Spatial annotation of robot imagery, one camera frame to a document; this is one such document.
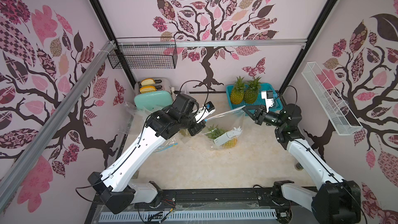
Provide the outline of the zip bag with blue seal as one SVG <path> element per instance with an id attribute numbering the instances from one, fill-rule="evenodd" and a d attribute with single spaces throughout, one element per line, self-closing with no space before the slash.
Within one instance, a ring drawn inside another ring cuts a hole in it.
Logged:
<path id="1" fill-rule="evenodd" d="M 177 145 L 178 145 L 178 142 L 177 142 L 176 138 L 171 138 L 169 140 L 164 141 L 159 147 L 157 147 L 154 150 L 154 152 L 161 152 L 161 151 L 164 151 L 166 149 L 172 148 Z"/>

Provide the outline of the clear zip bag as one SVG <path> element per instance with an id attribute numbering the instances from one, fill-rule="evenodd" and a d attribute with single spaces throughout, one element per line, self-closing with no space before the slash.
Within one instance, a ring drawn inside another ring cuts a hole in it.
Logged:
<path id="1" fill-rule="evenodd" d="M 119 132 L 138 135 L 142 130 L 147 116 L 144 111 L 139 110 L 134 104 L 124 102 L 122 104 L 122 122 L 119 125 Z"/>

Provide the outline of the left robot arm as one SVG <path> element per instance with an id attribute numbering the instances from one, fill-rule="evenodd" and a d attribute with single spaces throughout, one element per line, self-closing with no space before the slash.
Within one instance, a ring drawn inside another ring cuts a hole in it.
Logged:
<path id="1" fill-rule="evenodd" d="M 171 105 L 151 113 L 133 144 L 103 172 L 93 172 L 88 177 L 100 204 L 113 214 L 136 203 L 153 207 L 161 204 L 162 189 L 154 181 L 135 183 L 133 175 L 158 147 L 180 130 L 188 130 L 191 136 L 200 133 L 205 128 L 205 118 L 214 111 L 212 102 L 199 106 L 195 98 L 179 93 Z"/>

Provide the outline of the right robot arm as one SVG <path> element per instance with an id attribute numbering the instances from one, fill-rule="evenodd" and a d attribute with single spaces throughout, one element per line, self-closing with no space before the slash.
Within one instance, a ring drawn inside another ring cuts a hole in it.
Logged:
<path id="1" fill-rule="evenodd" d="M 275 127 L 277 142 L 295 157 L 317 188 L 317 191 L 311 191 L 290 180 L 282 180 L 274 183 L 273 194 L 311 211 L 320 224 L 358 224 L 364 215 L 358 184 L 336 173 L 310 147 L 298 129 L 302 120 L 300 107 L 288 104 L 276 113 L 268 107 L 273 93 L 266 91 L 262 95 L 266 104 L 244 106 L 243 111 L 256 124 Z"/>

